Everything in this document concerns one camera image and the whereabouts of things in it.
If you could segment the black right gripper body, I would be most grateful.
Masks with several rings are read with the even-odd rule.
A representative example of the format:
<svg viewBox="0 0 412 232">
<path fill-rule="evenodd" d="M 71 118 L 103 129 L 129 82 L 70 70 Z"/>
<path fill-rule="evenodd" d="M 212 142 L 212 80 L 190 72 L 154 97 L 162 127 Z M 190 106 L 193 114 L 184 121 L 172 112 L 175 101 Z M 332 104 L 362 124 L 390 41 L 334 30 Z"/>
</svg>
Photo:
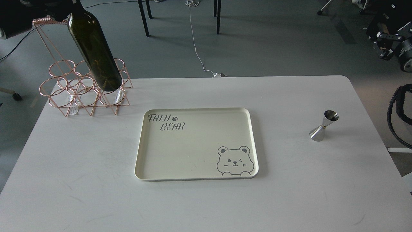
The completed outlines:
<svg viewBox="0 0 412 232">
<path fill-rule="evenodd" d="M 395 56 L 403 72 L 412 72 L 412 38 L 404 38 L 397 35 L 400 44 L 395 48 Z"/>
</svg>

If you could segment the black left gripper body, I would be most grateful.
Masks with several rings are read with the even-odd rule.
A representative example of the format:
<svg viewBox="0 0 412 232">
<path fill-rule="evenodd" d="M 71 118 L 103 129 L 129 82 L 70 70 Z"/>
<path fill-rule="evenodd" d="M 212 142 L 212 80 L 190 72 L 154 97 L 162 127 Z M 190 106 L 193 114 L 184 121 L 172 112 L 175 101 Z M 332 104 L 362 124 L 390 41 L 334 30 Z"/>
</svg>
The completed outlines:
<svg viewBox="0 0 412 232">
<path fill-rule="evenodd" d="M 0 2 L 1 39 L 8 39 L 32 28 L 32 21 L 51 16 L 56 21 L 72 12 L 72 0 L 2 0 Z"/>
</svg>

